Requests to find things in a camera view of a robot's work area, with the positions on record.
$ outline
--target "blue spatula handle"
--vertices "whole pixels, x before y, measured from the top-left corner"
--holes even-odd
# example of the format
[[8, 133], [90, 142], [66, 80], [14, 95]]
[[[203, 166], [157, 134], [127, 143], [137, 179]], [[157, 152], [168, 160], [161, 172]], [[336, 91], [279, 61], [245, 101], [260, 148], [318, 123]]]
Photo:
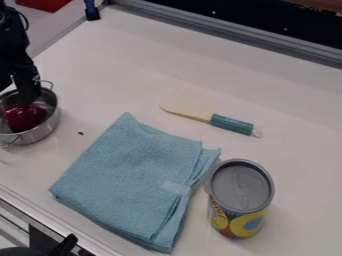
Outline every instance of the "blue spatula handle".
[[232, 132], [241, 133], [244, 135], [252, 135], [254, 129], [253, 124], [239, 121], [226, 116], [220, 116], [217, 114], [212, 115], [210, 123], [213, 126], [220, 127]]

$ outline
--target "blue towel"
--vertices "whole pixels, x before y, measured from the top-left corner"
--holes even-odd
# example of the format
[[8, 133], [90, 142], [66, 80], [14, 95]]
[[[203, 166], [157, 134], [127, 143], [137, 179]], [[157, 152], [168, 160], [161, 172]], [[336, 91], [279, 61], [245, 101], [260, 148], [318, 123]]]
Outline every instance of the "blue towel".
[[58, 200], [148, 248], [171, 252], [191, 192], [220, 155], [123, 114], [50, 188]]

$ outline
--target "yellow can label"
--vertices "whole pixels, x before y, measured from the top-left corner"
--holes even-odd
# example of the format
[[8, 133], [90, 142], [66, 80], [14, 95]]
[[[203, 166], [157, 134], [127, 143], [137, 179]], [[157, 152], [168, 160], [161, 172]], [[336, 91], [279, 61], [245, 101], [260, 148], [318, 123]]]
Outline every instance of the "yellow can label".
[[267, 208], [238, 215], [222, 208], [212, 196], [209, 196], [209, 200], [208, 217], [211, 225], [223, 235], [247, 238], [255, 235], [264, 224]]
[[221, 206], [210, 196], [210, 202], [214, 214], [209, 213], [211, 225], [218, 230], [223, 230], [228, 227], [227, 215], [222, 211]]

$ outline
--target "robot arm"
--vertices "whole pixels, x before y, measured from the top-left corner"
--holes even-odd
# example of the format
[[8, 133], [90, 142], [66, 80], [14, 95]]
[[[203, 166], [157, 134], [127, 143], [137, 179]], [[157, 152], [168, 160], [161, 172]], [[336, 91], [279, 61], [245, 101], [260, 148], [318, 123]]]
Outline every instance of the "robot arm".
[[28, 105], [41, 95], [40, 76], [27, 55], [29, 40], [21, 16], [0, 0], [0, 92], [14, 81], [22, 104]]

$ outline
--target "metal pot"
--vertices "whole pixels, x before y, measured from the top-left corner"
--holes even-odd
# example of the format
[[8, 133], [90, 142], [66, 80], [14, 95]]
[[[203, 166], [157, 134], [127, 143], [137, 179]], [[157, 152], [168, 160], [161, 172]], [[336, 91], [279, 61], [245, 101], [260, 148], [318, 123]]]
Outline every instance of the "metal pot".
[[28, 145], [44, 139], [55, 130], [59, 120], [58, 100], [51, 88], [42, 88], [42, 95], [34, 102], [47, 110], [45, 120], [38, 126], [19, 133], [13, 133], [4, 118], [4, 110], [8, 106], [20, 104], [17, 90], [9, 91], [0, 96], [0, 149], [12, 145]]

